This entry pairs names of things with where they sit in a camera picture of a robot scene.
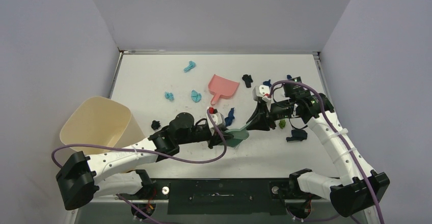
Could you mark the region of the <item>green paper scrap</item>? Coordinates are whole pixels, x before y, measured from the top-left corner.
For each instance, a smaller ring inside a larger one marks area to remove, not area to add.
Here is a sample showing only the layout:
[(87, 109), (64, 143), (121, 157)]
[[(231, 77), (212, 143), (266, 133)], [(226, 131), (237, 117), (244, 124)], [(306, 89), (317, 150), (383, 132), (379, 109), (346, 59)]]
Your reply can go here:
[(279, 121), (278, 125), (280, 129), (284, 129), (286, 127), (286, 121), (282, 119)]

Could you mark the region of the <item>green hand brush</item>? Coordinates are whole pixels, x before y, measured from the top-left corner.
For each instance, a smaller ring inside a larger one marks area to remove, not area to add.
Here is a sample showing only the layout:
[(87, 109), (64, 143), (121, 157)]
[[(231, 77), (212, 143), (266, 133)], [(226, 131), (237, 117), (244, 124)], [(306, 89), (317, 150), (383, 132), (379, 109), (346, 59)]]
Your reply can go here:
[(224, 131), (224, 134), (228, 136), (228, 139), (226, 139), (227, 146), (230, 148), (236, 148), (241, 142), (247, 140), (250, 135), (247, 130), (249, 125), (250, 123), (247, 123), (241, 128), (228, 129)]

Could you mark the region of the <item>dark blue paper scrap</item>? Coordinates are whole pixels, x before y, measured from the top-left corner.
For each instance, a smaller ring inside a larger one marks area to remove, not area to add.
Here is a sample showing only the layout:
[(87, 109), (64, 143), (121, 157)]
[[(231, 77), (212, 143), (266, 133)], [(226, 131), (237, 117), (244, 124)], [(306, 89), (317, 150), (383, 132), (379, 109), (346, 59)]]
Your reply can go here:
[(233, 121), (234, 121), (234, 119), (235, 119), (235, 116), (234, 116), (234, 110), (235, 110), (234, 107), (232, 107), (232, 108), (229, 110), (228, 115), (227, 115), (227, 117), (225, 118), (225, 125), (226, 125), (226, 126), (231, 126), (231, 125), (232, 125), (232, 123), (233, 123)]

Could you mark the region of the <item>pink plastic dustpan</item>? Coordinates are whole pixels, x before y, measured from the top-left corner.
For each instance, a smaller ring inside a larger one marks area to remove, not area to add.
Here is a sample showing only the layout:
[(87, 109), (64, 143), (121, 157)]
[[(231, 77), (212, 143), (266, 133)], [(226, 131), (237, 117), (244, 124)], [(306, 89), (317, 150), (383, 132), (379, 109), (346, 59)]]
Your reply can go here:
[(213, 96), (210, 104), (211, 106), (215, 106), (219, 99), (230, 99), (237, 91), (239, 82), (214, 74), (207, 87), (210, 94)]

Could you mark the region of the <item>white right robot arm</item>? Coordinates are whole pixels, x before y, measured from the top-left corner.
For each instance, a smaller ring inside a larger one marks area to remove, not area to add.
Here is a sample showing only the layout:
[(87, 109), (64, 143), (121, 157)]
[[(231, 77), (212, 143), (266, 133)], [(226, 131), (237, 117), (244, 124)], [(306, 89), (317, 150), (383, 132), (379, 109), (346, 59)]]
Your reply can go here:
[(390, 180), (362, 157), (325, 94), (296, 77), (277, 81), (271, 87), (256, 86), (253, 99), (257, 106), (246, 122), (247, 131), (269, 131), (275, 129), (278, 120), (299, 118), (317, 136), (338, 173), (336, 178), (319, 175), (311, 169), (292, 173), (289, 195), (301, 198), (311, 194), (329, 200), (343, 217), (379, 206)]

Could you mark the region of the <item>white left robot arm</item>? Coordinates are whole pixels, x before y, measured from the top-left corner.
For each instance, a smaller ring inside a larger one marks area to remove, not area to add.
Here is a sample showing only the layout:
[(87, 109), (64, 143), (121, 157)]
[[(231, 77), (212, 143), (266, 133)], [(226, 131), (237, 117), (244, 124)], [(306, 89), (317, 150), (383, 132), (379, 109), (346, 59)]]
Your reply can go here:
[(187, 160), (176, 157), (180, 145), (208, 142), (209, 148), (223, 145), (227, 152), (228, 140), (233, 139), (218, 112), (207, 110), (205, 118), (195, 122), (189, 113), (179, 113), (167, 126), (149, 137), (124, 148), (94, 145), (105, 152), (87, 155), (83, 151), (73, 153), (64, 164), (56, 159), (57, 149), (51, 158), (60, 168), (56, 181), (66, 210), (78, 209), (94, 197), (118, 193), (135, 194), (139, 199), (151, 195), (152, 185), (144, 170), (137, 166), (174, 159), (192, 164), (215, 162), (211, 160)]

